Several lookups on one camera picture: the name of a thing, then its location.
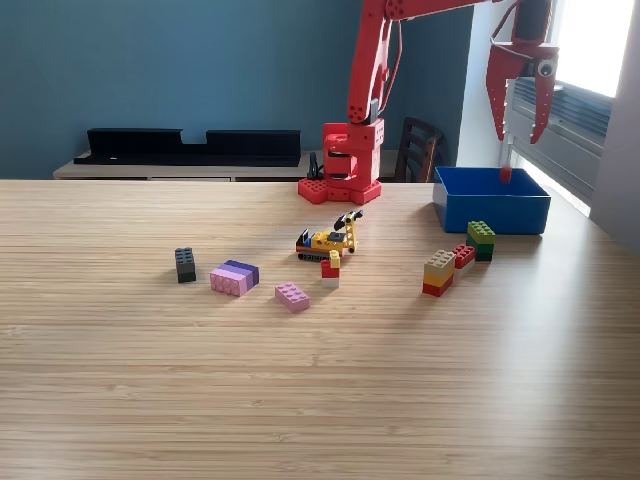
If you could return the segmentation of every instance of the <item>pink lego brick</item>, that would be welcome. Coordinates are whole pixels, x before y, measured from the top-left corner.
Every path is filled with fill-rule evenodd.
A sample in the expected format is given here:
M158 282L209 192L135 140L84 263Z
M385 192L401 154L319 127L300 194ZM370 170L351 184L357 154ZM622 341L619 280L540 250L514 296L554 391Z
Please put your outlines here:
M211 290L241 297L247 293L247 276L216 268L209 274Z
M311 299L293 283L283 283L276 287L276 298L291 312L301 312L311 306Z

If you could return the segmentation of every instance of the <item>white lego brick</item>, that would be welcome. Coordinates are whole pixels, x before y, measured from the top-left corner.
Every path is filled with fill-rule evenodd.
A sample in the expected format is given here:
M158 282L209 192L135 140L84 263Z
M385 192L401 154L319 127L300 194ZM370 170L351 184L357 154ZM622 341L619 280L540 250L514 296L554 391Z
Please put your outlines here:
M453 252L438 250L429 260L427 260L427 263L424 264L424 274L449 278L453 275L455 265L456 256Z
M340 278L323 278L322 286L324 288L338 288L340 286Z

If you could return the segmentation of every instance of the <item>dark wooden chair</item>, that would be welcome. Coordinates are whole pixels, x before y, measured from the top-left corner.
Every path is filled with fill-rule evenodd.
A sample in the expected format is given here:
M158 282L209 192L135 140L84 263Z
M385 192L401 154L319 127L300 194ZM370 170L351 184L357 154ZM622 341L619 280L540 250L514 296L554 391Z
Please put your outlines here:
M442 132L417 118L404 119L402 140L394 181L397 183L428 183L433 181L433 169Z

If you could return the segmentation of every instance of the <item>teal wall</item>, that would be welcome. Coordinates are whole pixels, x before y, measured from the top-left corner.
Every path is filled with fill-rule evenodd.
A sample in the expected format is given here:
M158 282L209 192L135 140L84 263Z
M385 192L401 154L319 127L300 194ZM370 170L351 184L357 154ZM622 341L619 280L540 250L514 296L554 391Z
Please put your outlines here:
M0 1L0 177L51 178L87 149L92 127L184 128L187 142L204 141L207 129L299 129L303 148L317 148L322 125L345 120L360 7ZM407 115L457 143L471 17L464 10L405 25L385 148L397 148Z
M457 156L473 7L406 23L405 115L440 128Z

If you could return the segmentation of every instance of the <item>lavender lego brick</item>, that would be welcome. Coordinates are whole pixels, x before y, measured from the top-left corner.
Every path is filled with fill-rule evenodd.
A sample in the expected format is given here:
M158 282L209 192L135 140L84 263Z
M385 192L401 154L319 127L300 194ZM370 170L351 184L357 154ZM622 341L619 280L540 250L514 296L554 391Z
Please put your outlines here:
M216 268L209 274L211 290L241 297L247 293L247 277L238 273Z
M260 283L260 269L258 267L254 267L253 265L249 265L248 263L240 263L235 260L227 260L224 262L225 265L231 265L232 267L244 268L245 270L251 270L253 272L253 285L257 285Z
M311 299L293 283L282 283L275 289L276 298L291 312L297 313L311 306Z
M247 290L251 290L255 286L255 283L253 283L253 272L251 270L248 270L246 268L234 267L233 265L228 265L226 263L223 263L218 268L247 277Z

